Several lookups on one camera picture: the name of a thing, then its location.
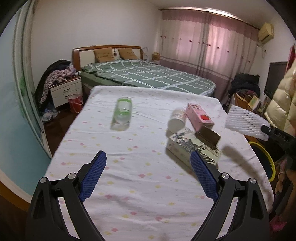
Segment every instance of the television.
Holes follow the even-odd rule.
[[[285,75],[287,64],[288,62],[275,62],[270,63],[269,65],[264,94],[266,94],[270,99],[272,99],[274,92]]]

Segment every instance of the down jacket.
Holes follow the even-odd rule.
[[[280,130],[296,135],[296,59],[279,83],[264,113],[268,122]]]

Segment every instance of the ceiling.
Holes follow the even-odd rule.
[[[266,0],[147,0],[159,8],[200,7],[222,10],[258,28],[269,22],[276,10]]]

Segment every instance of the pillow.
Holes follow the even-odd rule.
[[[95,49],[94,56],[98,63],[115,60],[112,52],[112,48]]]
[[[118,49],[118,52],[123,59],[138,59],[132,48]]]

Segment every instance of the blue gripper pad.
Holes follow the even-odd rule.
[[[106,166],[106,162],[107,162],[106,153],[102,151],[81,182],[79,199],[82,202],[84,202],[85,199],[91,196]]]
[[[191,153],[190,163],[205,194],[215,202],[219,196],[217,193],[217,182],[196,151]]]

